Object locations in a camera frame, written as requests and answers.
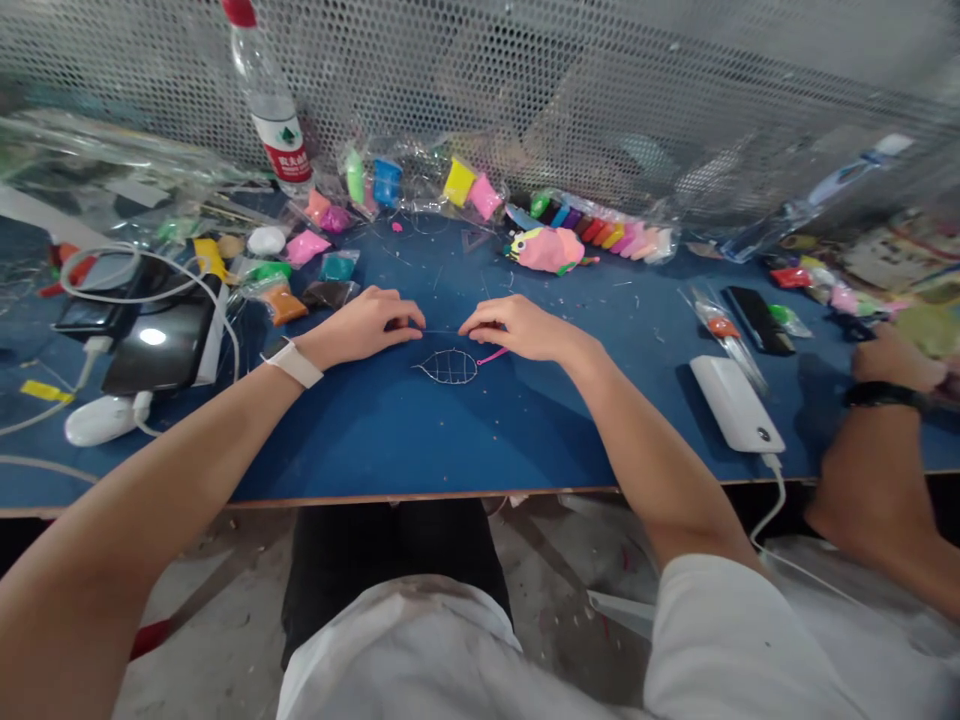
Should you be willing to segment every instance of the white cable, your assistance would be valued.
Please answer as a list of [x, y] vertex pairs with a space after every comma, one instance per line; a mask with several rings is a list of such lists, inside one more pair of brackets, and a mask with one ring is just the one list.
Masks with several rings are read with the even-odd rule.
[[781, 470], [783, 466], [780, 464], [780, 458], [778, 458], [773, 453], [763, 453], [760, 455], [760, 458], [763, 460], [763, 464], [773, 471], [773, 474], [777, 478], [777, 488], [780, 491], [779, 497], [777, 498], [777, 502], [773, 506], [773, 509], [769, 513], [767, 513], [766, 517], [764, 517], [763, 520], [757, 523], [757, 526], [753, 529], [753, 532], [750, 533], [750, 542], [753, 543], [753, 546], [760, 551], [761, 557], [763, 555], [769, 555], [774, 560], [777, 560], [778, 562], [783, 563], [787, 567], [793, 568], [797, 572], [803, 573], [804, 575], [806, 575], [808, 578], [811, 578], [812, 580], [816, 580], [818, 583], [823, 585], [828, 590], [832, 590], [838, 596], [842, 597], [844, 600], [847, 600], [853, 603], [854, 605], [856, 605], [857, 607], [863, 608], [864, 610], [867, 610], [868, 612], [873, 613], [874, 615], [883, 619], [884, 621], [892, 624], [898, 630], [903, 632], [906, 636], [910, 637], [911, 638], [910, 641], [912, 643], [917, 644], [918, 647], [921, 647], [926, 652], [932, 655], [933, 652], [930, 650], [930, 648], [926, 646], [926, 643], [924, 643], [919, 638], [915, 638], [912, 636], [912, 633], [909, 627], [903, 625], [902, 623], [898, 622], [896, 619], [892, 617], [884, 615], [882, 612], [880, 612], [876, 608], [871, 607], [870, 605], [867, 605], [864, 602], [860, 602], [855, 597], [849, 595], [848, 593], [845, 593], [843, 590], [836, 587], [835, 585], [831, 585], [823, 578], [819, 577], [818, 575], [815, 575], [814, 573], [810, 572], [806, 568], [801, 567], [800, 565], [797, 565], [795, 562], [791, 562], [790, 560], [787, 560], [785, 557], [777, 555], [774, 552], [770, 552], [769, 550], [764, 548], [762, 545], [760, 545], [760, 543], [757, 542], [757, 536], [770, 523], [770, 521], [777, 516], [777, 513], [779, 513], [783, 509], [784, 504], [786, 504], [787, 502], [787, 487], [786, 487], [786, 483], [783, 481], [783, 473]]
[[20, 457], [19, 455], [0, 455], [0, 463], [5, 465], [23, 465], [25, 467], [35, 467], [40, 468], [41, 470], [51, 470], [53, 472], [69, 475], [70, 477], [75, 477], [78, 480], [83, 480], [84, 482], [88, 482], [90, 484], [96, 483], [100, 479], [96, 475], [85, 473], [82, 470], [77, 470], [69, 467], [68, 465], [61, 465], [60, 463], [53, 463], [47, 460], [37, 460], [36, 458]]
[[[86, 353], [87, 357], [84, 360], [83, 368], [80, 370], [80, 377], [77, 378], [77, 384], [70, 388], [70, 393], [76, 395], [84, 387], [86, 387], [87, 381], [90, 380], [90, 373], [93, 372], [93, 365], [96, 362], [97, 358], [103, 355], [105, 352], [110, 350], [111, 340], [108, 337], [92, 337], [87, 340], [86, 344], [83, 346], [83, 351]], [[24, 420], [23, 422], [17, 423], [16, 425], [9, 425], [5, 428], [0, 428], [0, 437], [4, 435], [10, 435], [12, 433], [23, 430], [24, 428], [31, 427], [36, 425], [39, 422], [43, 422], [48, 417], [53, 417], [58, 412], [63, 410], [67, 405], [70, 404], [69, 400], [63, 400], [58, 402], [53, 407], [47, 408], [39, 415], [35, 415], [29, 420]]]
[[159, 430], [154, 430], [152, 427], [148, 426], [143, 420], [135, 417], [133, 421], [137, 424], [137, 427], [140, 428], [143, 432], [151, 437], [160, 437], [163, 435]]
[[147, 418], [150, 417], [150, 403], [153, 402], [153, 393], [149, 390], [138, 392], [133, 399], [133, 421], [143, 432], [151, 437], [160, 437], [163, 435], [147, 425]]
[[844, 598], [845, 600], [849, 600], [849, 601], [852, 602], [854, 605], [858, 605], [859, 607], [862, 607], [862, 608], [865, 608], [865, 609], [867, 609], [867, 610], [871, 610], [871, 611], [877, 613], [876, 610], [874, 610], [873, 608], [871, 608], [871, 607], [870, 607], [869, 605], [867, 605], [866, 603], [860, 602], [860, 601], [857, 600], [855, 597], [852, 597], [851, 595], [848, 595], [847, 593], [843, 592], [843, 590], [841, 590], [840, 588], [835, 587], [834, 585], [831, 585], [830, 583], [828, 583], [826, 580], [818, 577], [817, 575], [814, 575], [812, 572], [810, 572], [810, 571], [807, 570], [806, 568], [800, 567], [800, 566], [797, 565], [796, 563], [791, 562], [790, 560], [787, 560], [786, 558], [781, 557], [781, 556], [777, 555], [776, 553], [770, 552], [769, 550], [767, 550], [766, 548], [764, 548], [760, 543], [757, 542], [757, 536], [763, 531], [763, 529], [764, 529], [767, 525], [770, 524], [770, 521], [773, 520], [773, 519], [777, 516], [777, 514], [783, 509], [783, 506], [784, 506], [784, 505], [786, 504], [786, 502], [787, 502], [787, 486], [786, 486], [786, 483], [783, 481], [783, 472], [782, 472], [782, 467], [783, 467], [783, 466], [780, 464], [780, 458], [778, 458], [778, 457], [777, 457], [775, 454], [773, 454], [773, 453], [763, 453], [763, 454], [760, 456], [760, 458], [763, 460], [763, 464], [764, 464], [764, 465], [766, 465], [768, 468], [770, 468], [771, 470], [773, 470], [773, 474], [774, 474], [774, 475], [776, 476], [776, 478], [777, 478], [777, 488], [778, 488], [780, 494], [779, 494], [779, 497], [777, 497], [777, 502], [776, 502], [776, 504], [774, 504], [773, 509], [772, 509], [770, 512], [767, 513], [767, 515], [763, 518], [763, 520], [761, 520], [760, 522], [757, 523], [757, 526], [753, 529], [753, 532], [750, 533], [750, 542], [753, 543], [753, 546], [754, 546], [757, 550], [760, 551], [760, 555], [761, 555], [761, 556], [763, 556], [763, 555], [769, 555], [769, 556], [772, 557], [774, 560], [778, 560], [778, 561], [782, 562], [782, 563], [783, 563], [784, 565], [786, 565], [787, 567], [791, 567], [791, 568], [793, 568], [794, 570], [803, 573], [803, 574], [806, 575], [807, 577], [812, 578], [813, 580], [816, 580], [818, 583], [820, 583], [821, 585], [823, 585], [825, 588], [827, 588], [827, 589], [829, 589], [829, 590], [833, 590], [833, 592], [835, 592], [837, 595], [839, 595], [840, 597]]
[[[87, 257], [91, 255], [99, 255], [107, 252], [129, 253], [132, 257], [130, 260], [130, 264], [128, 266], [114, 273], [109, 278], [104, 278], [104, 282], [106, 280], [109, 280], [119, 275], [120, 273], [129, 272], [131, 267], [135, 267], [136, 263], [140, 262], [141, 257], [151, 257], [156, 260], [160, 260], [161, 262], [166, 263], [170, 267], [186, 275], [190, 279], [190, 281], [185, 282], [183, 285], [173, 288], [172, 290], [168, 290], [166, 292], [162, 292], [157, 295], [152, 295], [146, 298], [110, 298], [110, 297], [104, 297], [103, 295], [94, 295], [92, 293], [84, 292], [83, 290], [78, 289], [70, 282], [70, 274], [73, 272], [73, 270], [77, 265], [83, 262], [83, 260], [85, 260]], [[203, 279], [199, 275], [195, 275], [190, 270], [187, 270], [186, 267], [184, 267], [183, 265], [177, 262], [174, 262], [170, 258], [164, 257], [163, 255], [158, 255], [157, 253], [149, 252], [148, 250], [142, 250], [141, 248], [134, 245], [133, 243], [124, 242], [124, 241], [117, 241], [117, 242], [109, 243], [107, 245], [102, 245], [100, 247], [90, 248], [88, 250], [81, 250], [79, 252], [76, 252], [73, 255], [71, 255], [63, 263], [63, 267], [60, 268], [60, 285], [63, 287], [64, 291], [67, 294], [73, 295], [74, 297], [84, 298], [86, 300], [95, 300], [97, 302], [112, 303], [114, 305], [139, 305], [140, 303], [157, 302], [159, 300], [166, 300], [169, 297], [173, 297], [174, 295], [178, 295], [179, 293], [183, 292], [188, 287], [190, 287], [191, 284], [194, 284], [194, 283], [199, 285], [201, 288], [203, 288], [203, 291], [210, 296], [211, 300], [213, 300], [214, 310], [220, 316], [220, 319], [223, 321], [223, 326], [224, 326], [224, 329], [227, 331], [227, 335], [230, 336], [230, 342], [233, 344], [233, 381], [237, 382], [237, 380], [240, 379], [240, 341], [237, 339], [237, 334], [234, 332], [233, 326], [230, 325], [230, 320], [229, 318], [227, 318], [227, 313], [224, 310], [223, 306], [221, 305], [216, 294], [213, 292], [213, 290], [210, 289], [210, 287], [205, 282], [203, 282]]]

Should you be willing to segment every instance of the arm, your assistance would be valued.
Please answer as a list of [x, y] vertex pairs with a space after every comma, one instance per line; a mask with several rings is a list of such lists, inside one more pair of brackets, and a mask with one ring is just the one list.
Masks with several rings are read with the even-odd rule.
[[[295, 342], [326, 370], [421, 337], [409, 319], [424, 326], [396, 290], [368, 288]], [[262, 365], [113, 470], [24, 553], [0, 581], [0, 716], [110, 716], [151, 588], [302, 392]]]
[[[857, 382], [881, 380], [929, 393], [944, 372], [886, 325], [854, 355]], [[920, 421], [920, 413], [904, 406], [853, 408], [824, 457], [806, 519], [857, 562], [960, 620], [960, 550], [937, 532]]]
[[706, 553], [762, 572], [720, 483], [597, 340], [519, 295], [480, 303], [460, 333], [553, 360], [567, 372], [661, 569], [681, 555]]

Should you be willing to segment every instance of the black watch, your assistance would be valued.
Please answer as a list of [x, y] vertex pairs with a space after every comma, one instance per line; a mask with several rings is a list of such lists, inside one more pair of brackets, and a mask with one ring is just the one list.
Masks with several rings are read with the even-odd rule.
[[921, 413], [930, 407], [930, 398], [921, 392], [903, 385], [887, 382], [857, 383], [843, 396], [844, 407], [880, 407], [882, 405], [907, 405]]

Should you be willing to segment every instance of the pink wire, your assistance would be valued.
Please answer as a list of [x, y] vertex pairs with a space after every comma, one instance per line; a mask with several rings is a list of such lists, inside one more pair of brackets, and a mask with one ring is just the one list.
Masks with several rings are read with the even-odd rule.
[[484, 358], [483, 360], [477, 360], [477, 367], [479, 367], [480, 365], [484, 365], [484, 364], [490, 362], [491, 360], [496, 360], [498, 357], [500, 357], [501, 355], [505, 355], [505, 354], [508, 353], [508, 352], [510, 352], [510, 351], [507, 350], [507, 348], [500, 348], [499, 350], [497, 350], [497, 351], [496, 351], [493, 355], [491, 355], [490, 357]]

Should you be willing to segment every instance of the white watch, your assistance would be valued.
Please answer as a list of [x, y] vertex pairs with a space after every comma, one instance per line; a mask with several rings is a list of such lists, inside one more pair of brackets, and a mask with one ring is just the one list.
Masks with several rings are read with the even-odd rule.
[[260, 353], [260, 357], [268, 365], [283, 370], [307, 390], [323, 377], [323, 372], [301, 355], [293, 340], [286, 336], [269, 350]]

